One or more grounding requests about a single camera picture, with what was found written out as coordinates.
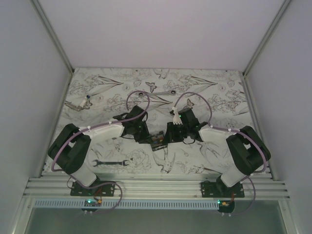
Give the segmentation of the black fuse box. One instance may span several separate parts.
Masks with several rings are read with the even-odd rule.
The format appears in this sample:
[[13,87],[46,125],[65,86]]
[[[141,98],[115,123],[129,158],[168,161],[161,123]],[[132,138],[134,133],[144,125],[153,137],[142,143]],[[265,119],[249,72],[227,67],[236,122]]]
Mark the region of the black fuse box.
[[153,152],[166,149],[168,147],[168,143],[165,142],[164,137],[165,134],[163,131],[150,135],[150,146]]

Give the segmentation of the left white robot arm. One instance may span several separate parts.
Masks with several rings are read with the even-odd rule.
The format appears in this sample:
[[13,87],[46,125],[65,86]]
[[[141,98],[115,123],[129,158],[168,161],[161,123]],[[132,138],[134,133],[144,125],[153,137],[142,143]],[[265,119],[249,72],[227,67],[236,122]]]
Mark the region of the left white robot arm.
[[88,127],[66,125],[48,150],[53,160],[53,172],[64,171],[73,178],[89,196],[99,192],[99,178],[86,163],[93,145],[122,135],[134,135],[141,129],[147,111],[135,106],[128,113],[115,116],[108,122]]

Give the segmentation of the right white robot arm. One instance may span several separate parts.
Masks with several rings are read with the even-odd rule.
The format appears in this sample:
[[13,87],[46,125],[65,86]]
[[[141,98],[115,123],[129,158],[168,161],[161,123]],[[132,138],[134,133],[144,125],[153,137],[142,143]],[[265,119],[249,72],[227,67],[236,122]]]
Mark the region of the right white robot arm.
[[186,138],[203,143],[204,146],[223,144],[232,156],[234,165],[217,179],[216,192],[228,197],[234,185],[255,173],[258,168],[265,169],[271,158],[270,152],[250,126],[237,130],[215,127],[209,122],[200,123],[192,109],[178,111],[172,108],[173,121],[167,123],[165,144],[183,142]]

